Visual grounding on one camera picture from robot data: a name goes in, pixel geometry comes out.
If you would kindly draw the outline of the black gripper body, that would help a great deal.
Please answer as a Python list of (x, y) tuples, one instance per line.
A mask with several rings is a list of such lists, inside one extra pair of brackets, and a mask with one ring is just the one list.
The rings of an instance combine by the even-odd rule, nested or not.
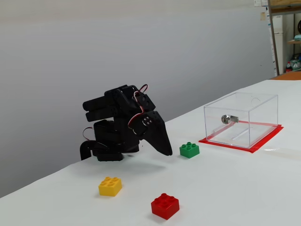
[(157, 111), (150, 111), (146, 113), (144, 117), (144, 125), (154, 131), (166, 131), (165, 122)]

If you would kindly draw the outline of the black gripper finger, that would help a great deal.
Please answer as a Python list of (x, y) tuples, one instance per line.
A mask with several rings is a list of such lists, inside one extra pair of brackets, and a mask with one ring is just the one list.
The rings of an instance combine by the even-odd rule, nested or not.
[(132, 122), (133, 132), (138, 136), (140, 140), (146, 140), (152, 147), (154, 144), (153, 135), (159, 132), (158, 130), (152, 130), (144, 125), (145, 115), (140, 115)]
[(163, 155), (171, 156), (173, 154), (171, 144), (166, 131), (159, 131), (153, 135), (153, 147)]

